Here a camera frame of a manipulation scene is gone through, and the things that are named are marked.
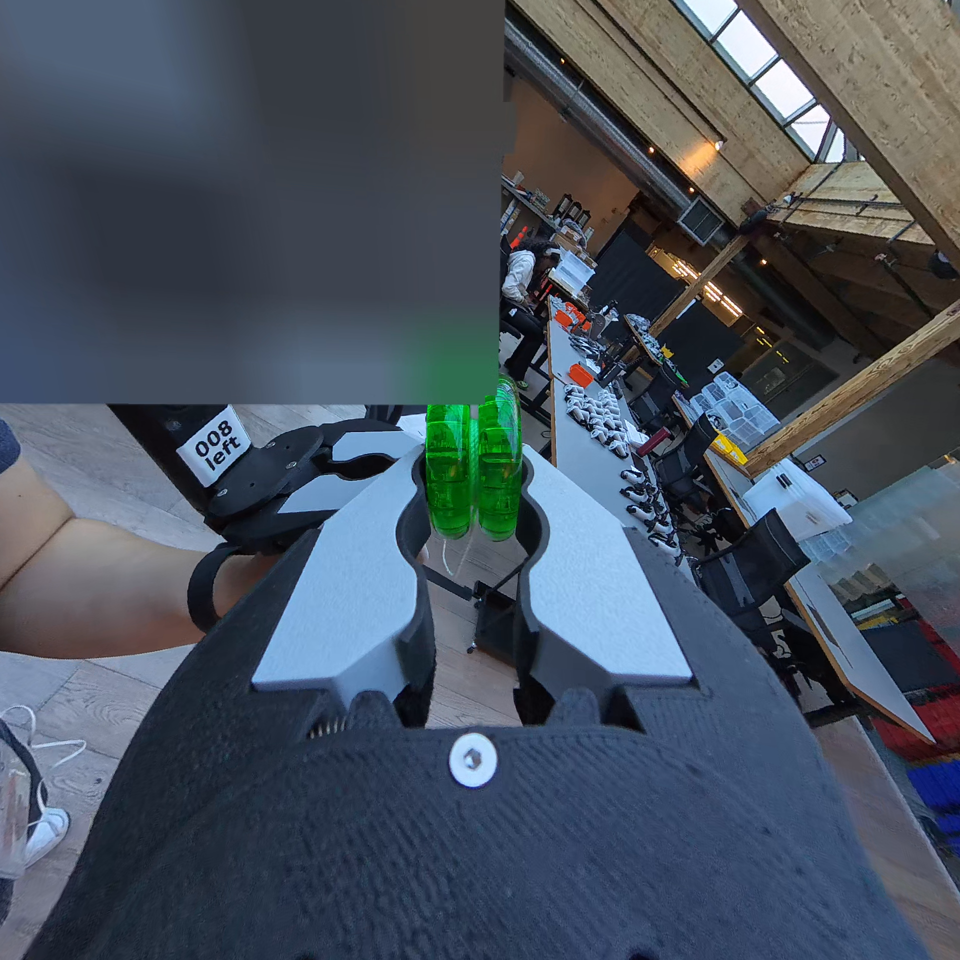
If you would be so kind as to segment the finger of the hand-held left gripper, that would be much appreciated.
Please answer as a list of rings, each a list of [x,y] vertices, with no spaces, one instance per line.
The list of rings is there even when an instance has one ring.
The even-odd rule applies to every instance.
[[[292,492],[277,510],[277,515],[293,517],[337,512],[378,478],[378,474],[360,479],[348,479],[335,473],[321,474]]]
[[[384,473],[418,447],[417,437],[385,423],[336,423],[323,427],[320,473],[345,481]]]

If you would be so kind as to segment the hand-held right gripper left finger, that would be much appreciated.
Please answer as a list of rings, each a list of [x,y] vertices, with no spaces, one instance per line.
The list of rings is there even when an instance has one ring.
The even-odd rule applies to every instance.
[[[436,640],[421,553],[431,535],[413,446],[324,522],[251,685],[325,693],[346,716],[379,692],[407,728],[426,726]]]

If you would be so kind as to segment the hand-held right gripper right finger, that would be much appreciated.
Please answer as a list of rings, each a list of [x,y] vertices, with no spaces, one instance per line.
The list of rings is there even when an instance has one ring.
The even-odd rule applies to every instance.
[[[570,690],[605,716],[619,690],[694,681],[629,529],[530,446],[522,447],[515,538],[526,557],[513,616],[513,701],[546,723]]]

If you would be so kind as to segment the green yoyo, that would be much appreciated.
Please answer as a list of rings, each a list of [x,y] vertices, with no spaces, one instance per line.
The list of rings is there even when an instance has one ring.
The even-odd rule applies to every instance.
[[[438,536],[460,540],[479,529],[493,542],[510,540],[519,515],[523,473],[520,391],[498,378],[476,413],[465,404],[426,409],[424,482]]]

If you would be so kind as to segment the person's left forearm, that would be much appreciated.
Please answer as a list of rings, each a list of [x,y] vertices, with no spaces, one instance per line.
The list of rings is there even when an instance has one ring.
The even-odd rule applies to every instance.
[[[78,518],[20,455],[1,479],[1,649],[88,660],[174,649],[202,554]]]

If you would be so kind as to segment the person's left hand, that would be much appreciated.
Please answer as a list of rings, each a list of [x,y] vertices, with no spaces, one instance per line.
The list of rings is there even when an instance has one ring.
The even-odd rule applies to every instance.
[[[212,589],[213,609],[218,619],[249,594],[282,555],[230,555],[219,566]]]

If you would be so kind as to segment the black stand base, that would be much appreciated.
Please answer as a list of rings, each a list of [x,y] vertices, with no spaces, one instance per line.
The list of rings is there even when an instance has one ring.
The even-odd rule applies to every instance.
[[[518,579],[524,566],[525,562],[520,563],[493,585],[476,581],[473,587],[456,583],[447,587],[451,594],[470,602],[476,612],[473,637],[466,649],[467,654],[483,653],[505,666],[516,666],[514,621],[518,601],[504,593],[502,588]]]

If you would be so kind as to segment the black office chair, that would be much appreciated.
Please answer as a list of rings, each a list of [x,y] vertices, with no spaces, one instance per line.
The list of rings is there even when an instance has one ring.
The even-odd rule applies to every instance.
[[[684,507],[694,516],[710,512],[713,491],[703,480],[705,456],[718,430],[710,414],[702,414],[689,427],[683,439],[652,461],[658,489],[672,512]]]
[[[767,512],[735,543],[692,563],[702,593],[767,657],[777,643],[761,607],[810,563],[776,510]]]

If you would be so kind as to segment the long white table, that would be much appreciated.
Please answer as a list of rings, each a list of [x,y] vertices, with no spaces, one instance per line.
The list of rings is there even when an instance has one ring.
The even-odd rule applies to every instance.
[[[626,510],[630,501],[620,493],[625,485],[620,474],[630,469],[633,462],[618,458],[591,438],[590,433],[567,412],[565,389],[568,373],[573,364],[580,362],[581,355],[571,346],[568,331],[554,320],[554,313],[555,304],[550,303],[546,346],[550,373],[551,462],[622,526],[639,530],[645,543],[645,527],[630,516]]]

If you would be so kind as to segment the row of black white grippers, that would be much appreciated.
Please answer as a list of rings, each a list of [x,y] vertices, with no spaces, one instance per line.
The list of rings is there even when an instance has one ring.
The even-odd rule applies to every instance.
[[[571,347],[581,355],[579,364],[593,370],[590,358],[579,348],[575,336],[569,329],[566,331]],[[641,455],[647,438],[637,430],[626,401],[612,386],[600,386],[596,379],[586,389],[568,379],[564,395],[567,414],[590,438],[617,458],[632,462],[632,467],[620,473],[625,484],[620,494],[630,501],[626,511],[645,527],[646,542],[658,548],[674,566],[680,566],[684,552],[675,520],[659,490],[651,457]]]

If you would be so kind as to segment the white lidded storage bin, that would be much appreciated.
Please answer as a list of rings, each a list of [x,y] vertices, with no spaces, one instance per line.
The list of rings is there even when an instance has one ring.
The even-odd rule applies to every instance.
[[[757,519],[776,511],[797,543],[853,523],[850,513],[793,460],[762,473],[742,494]]]

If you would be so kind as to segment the white desk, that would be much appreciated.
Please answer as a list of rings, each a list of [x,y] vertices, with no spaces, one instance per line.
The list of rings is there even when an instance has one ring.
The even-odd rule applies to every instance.
[[[759,516],[743,498],[753,486],[746,470],[715,451],[706,452],[704,462],[744,526],[754,526]],[[786,582],[785,591],[849,694],[868,705],[870,714],[933,746],[929,729],[814,566]]]

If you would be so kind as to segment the stack of clear plastic boxes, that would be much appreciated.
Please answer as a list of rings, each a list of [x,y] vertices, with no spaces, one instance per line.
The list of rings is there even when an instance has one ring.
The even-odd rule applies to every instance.
[[[689,403],[697,415],[708,414],[719,420],[724,436],[744,454],[781,429],[780,420],[726,371],[693,394]]]

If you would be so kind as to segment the black partition panel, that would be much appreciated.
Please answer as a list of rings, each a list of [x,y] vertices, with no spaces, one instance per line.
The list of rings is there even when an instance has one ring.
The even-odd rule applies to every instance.
[[[716,362],[725,364],[743,347],[739,328],[726,325],[699,298],[655,339],[671,353],[670,359],[689,383],[712,378],[719,372]]]
[[[687,289],[647,253],[650,244],[650,235],[632,221],[620,226],[601,250],[589,283],[594,311],[614,304],[620,315],[653,322]]]

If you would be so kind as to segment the white sneaker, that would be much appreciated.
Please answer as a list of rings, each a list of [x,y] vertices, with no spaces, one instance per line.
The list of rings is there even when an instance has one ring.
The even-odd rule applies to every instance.
[[[69,813],[59,807],[48,806],[32,827],[25,848],[25,869],[30,869],[45,858],[66,838],[70,828]]]

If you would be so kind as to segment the stack of blue bins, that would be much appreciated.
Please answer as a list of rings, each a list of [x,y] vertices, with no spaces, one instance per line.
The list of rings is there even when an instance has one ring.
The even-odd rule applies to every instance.
[[[935,844],[959,858],[959,759],[941,758],[915,764],[906,776],[921,800],[930,822]]]

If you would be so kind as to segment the skylight window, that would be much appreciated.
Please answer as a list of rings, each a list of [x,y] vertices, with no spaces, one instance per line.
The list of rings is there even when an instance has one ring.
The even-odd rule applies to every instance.
[[[824,104],[736,2],[674,1],[673,6],[810,162],[864,161]]]

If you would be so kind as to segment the large wooden ceiling beam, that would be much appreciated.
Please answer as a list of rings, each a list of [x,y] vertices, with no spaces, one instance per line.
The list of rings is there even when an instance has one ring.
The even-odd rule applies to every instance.
[[[744,1],[742,10],[954,267],[959,25],[941,1]]]

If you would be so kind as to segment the slanted wooden post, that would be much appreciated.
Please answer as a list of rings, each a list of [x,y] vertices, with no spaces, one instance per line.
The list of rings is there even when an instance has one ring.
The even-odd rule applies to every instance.
[[[705,291],[707,285],[728,266],[728,264],[746,248],[750,236],[737,234],[716,256],[700,271],[698,276],[687,285],[656,317],[649,327],[649,334],[659,336]]]
[[[747,455],[743,469],[755,479],[799,448],[855,414],[959,338],[959,301],[796,416]]]

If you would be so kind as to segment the wall air vent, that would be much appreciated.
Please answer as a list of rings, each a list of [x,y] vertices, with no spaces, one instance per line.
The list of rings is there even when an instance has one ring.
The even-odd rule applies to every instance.
[[[708,245],[715,234],[726,227],[724,217],[700,196],[691,199],[680,213],[677,224],[686,236],[701,247]]]

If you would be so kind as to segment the metal air duct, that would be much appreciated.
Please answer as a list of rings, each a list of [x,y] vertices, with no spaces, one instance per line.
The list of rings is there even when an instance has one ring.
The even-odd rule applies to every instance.
[[[503,91],[508,145],[503,175],[554,209],[565,193],[590,211],[595,249],[632,219],[648,233],[654,222],[690,227],[693,212],[714,226],[705,237],[719,246],[736,229],[669,164],[593,85],[561,63],[560,52],[513,5],[505,14]]]

